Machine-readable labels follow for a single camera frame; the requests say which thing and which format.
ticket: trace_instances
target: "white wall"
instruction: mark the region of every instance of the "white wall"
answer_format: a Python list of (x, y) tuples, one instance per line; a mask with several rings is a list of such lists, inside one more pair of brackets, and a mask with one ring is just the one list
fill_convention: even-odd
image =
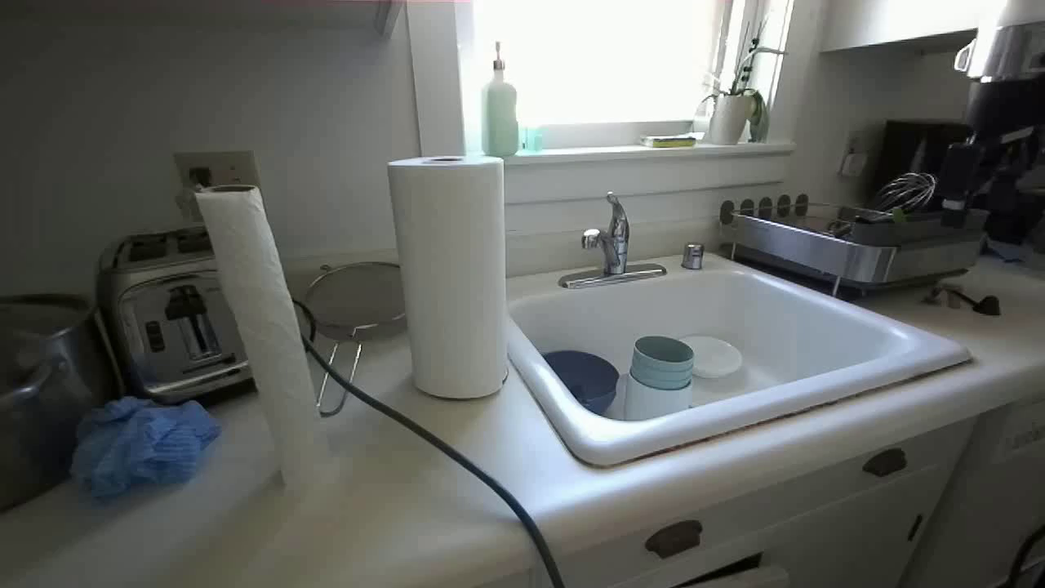
[[(797, 153), (783, 187), (632, 194), (634, 252), (714, 236), (724, 194), (853, 199), (832, 175), (853, 129), (960, 118), (946, 56), (820, 56), (825, 0), (797, 0), (781, 101)], [(418, 153), (404, 19), (388, 41), (296, 27), (0, 22), (0, 295), (93, 289), (121, 236), (181, 221), (174, 150), (247, 145), (282, 255), (388, 259), (387, 159)], [(510, 206), (510, 271), (594, 263), (602, 199)]]
[(0, 22), (0, 295), (93, 289), (115, 239), (181, 224), (174, 150), (221, 145), (256, 150), (283, 255), (388, 252), (404, 27)]

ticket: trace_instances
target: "paper towel roll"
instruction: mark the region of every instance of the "paper towel roll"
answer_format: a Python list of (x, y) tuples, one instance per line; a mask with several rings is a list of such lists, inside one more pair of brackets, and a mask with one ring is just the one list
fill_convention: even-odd
[(391, 159), (397, 242), (414, 385), (485, 399), (505, 377), (502, 163)]
[(729, 579), (696, 582), (694, 588), (792, 588), (792, 576), (781, 566), (766, 566)]
[(221, 295), (246, 341), (282, 476), (303, 488), (325, 464), (313, 377), (263, 193), (196, 193), (215, 249)]

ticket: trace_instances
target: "window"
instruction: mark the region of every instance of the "window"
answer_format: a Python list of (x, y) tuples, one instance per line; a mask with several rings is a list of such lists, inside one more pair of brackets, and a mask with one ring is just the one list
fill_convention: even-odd
[(783, 0), (475, 0), (468, 107), (480, 107), (500, 41), (520, 125), (540, 127), (545, 145), (694, 129), (708, 118), (707, 98), (729, 86), (743, 41), (769, 27), (769, 3)]

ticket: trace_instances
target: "kitchen sink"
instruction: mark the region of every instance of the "kitchen sink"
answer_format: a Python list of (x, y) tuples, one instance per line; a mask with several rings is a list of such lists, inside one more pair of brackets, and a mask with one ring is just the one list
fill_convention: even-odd
[[(626, 376), (640, 336), (714, 336), (746, 365), (729, 382), (696, 377), (688, 407), (650, 421), (589, 412), (541, 353), (586, 350)], [(707, 271), (586, 289), (513, 287), (510, 360), (545, 418), (589, 464), (613, 467), (678, 444), (754, 426), (917, 377), (970, 353), (945, 336), (786, 284), (724, 259)]]

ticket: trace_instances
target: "chrome faucet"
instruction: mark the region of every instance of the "chrome faucet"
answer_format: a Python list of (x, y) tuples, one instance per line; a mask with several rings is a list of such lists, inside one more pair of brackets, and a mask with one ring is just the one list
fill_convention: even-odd
[(597, 271), (563, 274), (558, 278), (563, 287), (640, 279), (640, 278), (665, 274), (664, 263), (626, 263), (632, 221), (613, 193), (607, 193), (607, 202), (613, 206), (612, 224), (582, 233), (582, 249), (602, 249), (603, 263)]
[(632, 221), (613, 193), (607, 193), (607, 202), (613, 206), (612, 228), (586, 228), (582, 249), (602, 249), (603, 255), (603, 274), (626, 274), (626, 243), (632, 243)]

